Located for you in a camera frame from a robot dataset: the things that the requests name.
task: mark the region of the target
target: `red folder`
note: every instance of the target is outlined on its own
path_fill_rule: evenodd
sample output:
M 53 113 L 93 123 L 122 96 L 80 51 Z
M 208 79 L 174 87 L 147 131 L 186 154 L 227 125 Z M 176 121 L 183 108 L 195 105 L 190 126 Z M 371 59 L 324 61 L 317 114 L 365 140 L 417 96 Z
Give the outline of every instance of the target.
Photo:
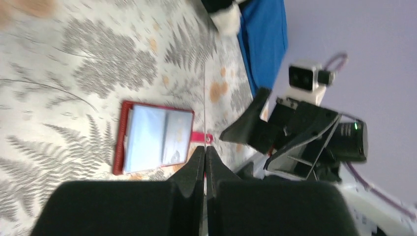
M 115 159 L 113 162 L 113 174 L 117 176 L 123 174 L 124 153 L 125 153 L 123 142 L 124 142 L 124 137 L 126 135 L 128 113 L 130 109 L 133 109 L 133 105 L 144 105 L 144 106 L 150 106 L 150 107 L 157 107 L 157 108 L 161 108 L 164 110 L 176 110 L 176 111 L 190 112 L 193 114 L 193 121 L 194 121 L 193 110 L 178 109 L 178 108 L 167 107 L 167 106 L 158 106 L 158 105 L 142 103 L 142 102 L 123 101 L 121 105 L 121 112 L 120 112 L 120 124 L 119 124 L 118 139 L 117 139 L 117 144 L 116 144 Z M 198 142 L 198 143 L 211 144 L 212 141 L 213 141 L 213 136 L 211 134 L 204 134 L 204 132 L 193 131 L 190 136 L 190 143 Z

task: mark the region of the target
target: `purple wall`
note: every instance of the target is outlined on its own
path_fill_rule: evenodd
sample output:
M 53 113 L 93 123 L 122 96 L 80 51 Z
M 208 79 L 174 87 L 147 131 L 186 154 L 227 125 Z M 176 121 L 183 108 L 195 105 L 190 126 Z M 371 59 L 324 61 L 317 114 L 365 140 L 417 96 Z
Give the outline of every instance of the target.
M 417 202 L 417 0 L 285 0 L 285 6 L 289 49 L 274 92 L 285 90 L 294 60 L 325 62 L 346 50 L 349 63 L 322 105 L 367 122 L 369 158 L 356 166 L 361 174 Z

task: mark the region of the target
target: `blue fabric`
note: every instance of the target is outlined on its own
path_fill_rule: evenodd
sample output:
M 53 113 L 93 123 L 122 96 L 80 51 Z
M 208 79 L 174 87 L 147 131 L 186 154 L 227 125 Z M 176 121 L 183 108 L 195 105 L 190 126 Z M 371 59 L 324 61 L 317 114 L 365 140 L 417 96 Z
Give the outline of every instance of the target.
M 252 95 L 272 89 L 288 48 L 284 0 L 252 0 L 242 11 L 238 40 Z

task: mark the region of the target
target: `red tag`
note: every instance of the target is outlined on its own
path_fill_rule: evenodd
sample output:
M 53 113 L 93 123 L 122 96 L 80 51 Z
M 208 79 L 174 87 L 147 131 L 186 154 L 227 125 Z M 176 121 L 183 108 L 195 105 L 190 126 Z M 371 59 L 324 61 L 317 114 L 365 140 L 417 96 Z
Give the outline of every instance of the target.
M 204 132 L 192 132 L 190 141 L 193 143 L 211 144 L 213 142 L 213 135 L 211 134 L 204 135 Z

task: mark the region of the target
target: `fern pattern rug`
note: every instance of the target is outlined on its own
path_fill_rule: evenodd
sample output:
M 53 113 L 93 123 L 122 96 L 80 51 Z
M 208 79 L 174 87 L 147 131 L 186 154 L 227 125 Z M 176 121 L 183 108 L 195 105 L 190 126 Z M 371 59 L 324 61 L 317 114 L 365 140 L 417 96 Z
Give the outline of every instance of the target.
M 231 168 L 254 153 L 217 140 L 252 96 L 237 39 L 199 0 L 57 1 L 52 18 L 16 11 L 0 31 L 0 236 L 28 235 L 63 181 L 180 168 L 111 175 L 124 99 L 193 109 Z

